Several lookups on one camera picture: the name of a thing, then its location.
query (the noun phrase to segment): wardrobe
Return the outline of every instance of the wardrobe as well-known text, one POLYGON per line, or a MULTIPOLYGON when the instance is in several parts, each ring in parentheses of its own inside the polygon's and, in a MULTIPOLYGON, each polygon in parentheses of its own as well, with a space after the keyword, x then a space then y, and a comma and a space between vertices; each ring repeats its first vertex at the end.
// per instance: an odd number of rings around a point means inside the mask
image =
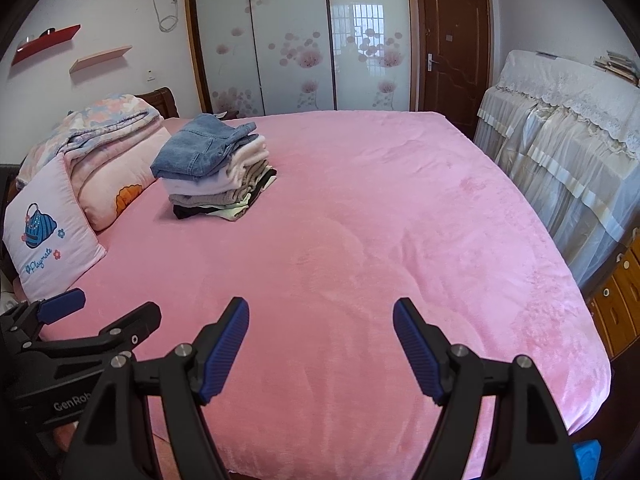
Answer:
POLYGON ((409 109, 409 0, 191 5, 202 65, 196 69, 213 112, 409 109))

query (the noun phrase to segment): stack of folded clothes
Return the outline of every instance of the stack of folded clothes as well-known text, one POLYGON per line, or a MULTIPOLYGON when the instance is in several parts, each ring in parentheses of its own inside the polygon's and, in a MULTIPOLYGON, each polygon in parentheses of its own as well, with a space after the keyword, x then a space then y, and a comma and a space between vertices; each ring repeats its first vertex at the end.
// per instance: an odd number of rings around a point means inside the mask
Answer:
POLYGON ((160 178, 174 214, 197 214, 234 221, 275 180, 263 136, 255 123, 233 128, 215 116, 200 114, 162 147, 151 171, 160 178))

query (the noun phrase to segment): wooden headboard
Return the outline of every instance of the wooden headboard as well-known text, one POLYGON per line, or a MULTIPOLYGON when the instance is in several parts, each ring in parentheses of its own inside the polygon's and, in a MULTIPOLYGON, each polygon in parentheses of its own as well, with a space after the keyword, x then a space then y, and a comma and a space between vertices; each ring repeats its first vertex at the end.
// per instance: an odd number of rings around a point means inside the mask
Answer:
MULTIPOLYGON (((166 86, 138 97, 144 99, 158 110, 165 119, 179 117, 178 109, 175 107, 174 95, 166 86)), ((4 226, 4 210, 8 203, 18 194, 17 187, 15 187, 15 178, 18 176, 19 170, 20 164, 0 164, 0 199, 2 200, 0 203, 0 270, 11 281, 17 276, 17 272, 4 243, 2 243, 2 228, 4 226)))
POLYGON ((139 95, 138 97, 152 105, 165 119, 179 117, 178 108, 175 107, 174 95, 166 86, 149 92, 148 94, 139 95))

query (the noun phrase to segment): wooden door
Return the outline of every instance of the wooden door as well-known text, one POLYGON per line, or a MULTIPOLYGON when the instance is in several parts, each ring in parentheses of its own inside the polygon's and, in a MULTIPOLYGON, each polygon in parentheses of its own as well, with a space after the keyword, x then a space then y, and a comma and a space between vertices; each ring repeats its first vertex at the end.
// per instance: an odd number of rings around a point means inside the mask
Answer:
POLYGON ((418 0, 418 6, 419 110, 443 114, 473 139, 488 87, 489 0, 418 0))

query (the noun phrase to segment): door handle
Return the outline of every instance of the door handle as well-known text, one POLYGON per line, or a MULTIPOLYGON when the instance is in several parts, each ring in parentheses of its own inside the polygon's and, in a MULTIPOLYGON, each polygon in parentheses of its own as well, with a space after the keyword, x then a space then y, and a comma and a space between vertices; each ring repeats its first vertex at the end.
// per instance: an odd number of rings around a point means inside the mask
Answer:
POLYGON ((433 63, 435 63, 436 65, 440 64, 439 61, 433 59, 433 54, 429 54, 429 56, 427 57, 427 72, 431 72, 431 70, 433 69, 433 63))

